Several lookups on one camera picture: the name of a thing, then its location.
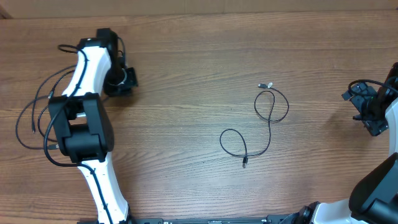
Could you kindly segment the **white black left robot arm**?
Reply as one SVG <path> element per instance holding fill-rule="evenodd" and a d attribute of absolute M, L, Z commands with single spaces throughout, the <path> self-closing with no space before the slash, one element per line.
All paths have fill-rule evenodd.
<path fill-rule="evenodd" d="M 49 98 L 51 120 L 60 152 L 84 176 L 96 204 L 97 223 L 134 223 L 113 167 L 114 131 L 101 99 L 128 96 L 138 86 L 134 68 L 126 65 L 122 39 L 110 28 L 96 31 L 78 45 L 59 45 L 77 54 L 78 63 L 61 96 Z"/>

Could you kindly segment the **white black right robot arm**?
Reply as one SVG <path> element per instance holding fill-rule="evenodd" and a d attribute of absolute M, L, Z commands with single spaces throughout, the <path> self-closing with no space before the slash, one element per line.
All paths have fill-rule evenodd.
<path fill-rule="evenodd" d="M 389 157 L 353 189 L 350 197 L 333 203 L 314 202 L 286 216 L 282 223 L 308 224 L 397 224 L 397 64 L 384 82 L 355 80 L 342 95 L 358 110 L 361 121 L 372 136 L 389 132 Z"/>

